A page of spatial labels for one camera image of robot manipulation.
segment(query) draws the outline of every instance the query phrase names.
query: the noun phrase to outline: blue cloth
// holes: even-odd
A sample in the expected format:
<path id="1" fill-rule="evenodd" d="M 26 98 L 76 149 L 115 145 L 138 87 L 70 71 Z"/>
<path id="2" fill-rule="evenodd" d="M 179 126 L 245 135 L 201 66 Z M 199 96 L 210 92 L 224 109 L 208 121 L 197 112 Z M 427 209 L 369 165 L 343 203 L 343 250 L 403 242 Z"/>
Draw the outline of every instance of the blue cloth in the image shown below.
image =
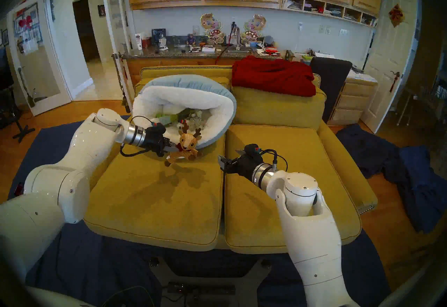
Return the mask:
<path id="1" fill-rule="evenodd" d="M 25 155 L 11 185 L 9 198 L 19 182 L 42 164 L 62 159 L 81 122 L 40 130 Z M 84 222 L 65 224 L 61 233 L 26 276 L 26 284 L 75 297 L 101 306 L 114 293 L 144 286 L 156 306 L 162 289 L 150 270 L 149 260 L 163 257 L 180 276 L 242 277 L 260 259 L 270 260 L 272 270 L 258 288 L 263 307 L 306 306 L 303 283 L 288 254 L 247 255 L 230 250 L 188 252 L 100 236 Z M 346 289 L 361 307 L 378 306 L 391 293 L 375 247 L 365 231 L 342 247 Z M 118 294 L 107 307 L 151 306 L 142 289 Z"/>
<path id="2" fill-rule="evenodd" d="M 447 181 L 433 172 L 425 146 L 399 148 L 358 124 L 340 130 L 337 137 L 365 178 L 383 172 L 397 185 L 416 231 L 426 234 L 434 229 L 447 208 Z"/>
<path id="3" fill-rule="evenodd" d="M 143 89 L 140 90 L 141 94 L 147 87 L 150 86 L 165 86 L 165 87 L 178 87 L 178 88 L 188 88 L 188 89 L 197 89 L 204 92 L 210 92 L 215 93 L 218 95 L 225 96 L 229 98 L 233 102 L 233 114 L 231 115 L 231 118 L 228 120 L 228 122 L 225 124 L 225 126 L 222 128 L 219 133 L 212 138 L 211 140 L 206 142 L 206 146 L 211 145 L 212 143 L 216 142 L 229 128 L 231 125 L 231 122 L 233 121 L 234 116 L 236 115 L 236 99 L 234 95 L 226 89 L 221 84 L 217 83 L 216 81 L 200 76 L 200 75 L 170 75 L 170 76 L 162 76 L 157 77 L 147 83 Z M 205 146 L 201 144 L 200 142 L 197 145 L 197 148 L 204 148 Z"/>

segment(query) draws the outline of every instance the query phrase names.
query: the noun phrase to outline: black chair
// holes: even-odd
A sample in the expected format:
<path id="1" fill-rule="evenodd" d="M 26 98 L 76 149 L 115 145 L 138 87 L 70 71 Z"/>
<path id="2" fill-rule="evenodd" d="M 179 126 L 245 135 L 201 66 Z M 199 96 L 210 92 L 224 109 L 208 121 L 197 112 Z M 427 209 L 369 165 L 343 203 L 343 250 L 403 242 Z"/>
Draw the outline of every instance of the black chair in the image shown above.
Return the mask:
<path id="1" fill-rule="evenodd" d="M 325 92 L 327 97 L 322 119 L 327 123 L 337 102 L 338 94 L 351 70 L 352 63 L 347 60 L 314 57 L 310 62 L 310 67 L 312 72 L 321 77 L 320 89 Z"/>

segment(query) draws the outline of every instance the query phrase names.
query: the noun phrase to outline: cartoon cutout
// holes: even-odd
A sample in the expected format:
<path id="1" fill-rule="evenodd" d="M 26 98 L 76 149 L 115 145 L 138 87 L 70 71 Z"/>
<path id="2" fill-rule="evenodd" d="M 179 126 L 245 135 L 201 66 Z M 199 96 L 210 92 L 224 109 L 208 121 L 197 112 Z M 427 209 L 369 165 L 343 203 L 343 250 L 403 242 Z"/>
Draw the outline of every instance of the cartoon cutout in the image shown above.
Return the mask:
<path id="1" fill-rule="evenodd" d="M 205 13 L 200 17 L 200 24 L 205 29 L 205 35 L 212 44 L 223 44 L 225 33 L 221 31 L 222 23 L 213 17 L 212 13 Z"/>
<path id="2" fill-rule="evenodd" d="M 266 26 L 266 22 L 267 20 L 264 16 L 253 15 L 253 18 L 244 24 L 245 31 L 240 35 L 241 42 L 246 44 L 261 37 L 261 30 Z"/>

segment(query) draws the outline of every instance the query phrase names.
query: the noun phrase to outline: baseboard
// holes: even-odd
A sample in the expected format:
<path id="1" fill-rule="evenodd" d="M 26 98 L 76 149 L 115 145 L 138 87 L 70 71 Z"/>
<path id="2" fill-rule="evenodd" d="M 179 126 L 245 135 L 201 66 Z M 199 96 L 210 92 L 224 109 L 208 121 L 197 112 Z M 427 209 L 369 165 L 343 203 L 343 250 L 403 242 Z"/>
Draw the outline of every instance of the baseboard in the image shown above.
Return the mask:
<path id="1" fill-rule="evenodd" d="M 84 89 L 86 89 L 88 86 L 93 84 L 93 79 L 90 77 L 87 81 L 77 86 L 72 91 L 72 98 L 75 99 L 79 93 L 81 93 Z"/>

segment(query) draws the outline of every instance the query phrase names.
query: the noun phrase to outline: glass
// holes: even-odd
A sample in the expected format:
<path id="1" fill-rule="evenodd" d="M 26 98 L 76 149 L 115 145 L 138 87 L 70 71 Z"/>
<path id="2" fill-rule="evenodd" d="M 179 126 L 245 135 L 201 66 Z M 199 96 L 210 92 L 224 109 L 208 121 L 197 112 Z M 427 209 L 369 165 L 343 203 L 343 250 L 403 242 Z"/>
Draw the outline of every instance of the glass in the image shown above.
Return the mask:
<path id="1" fill-rule="evenodd" d="M 11 48 L 17 49 L 21 67 L 18 76 L 26 92 L 33 97 L 34 102 L 60 94 L 43 44 L 38 4 L 34 3 L 16 12 L 13 26 Z"/>

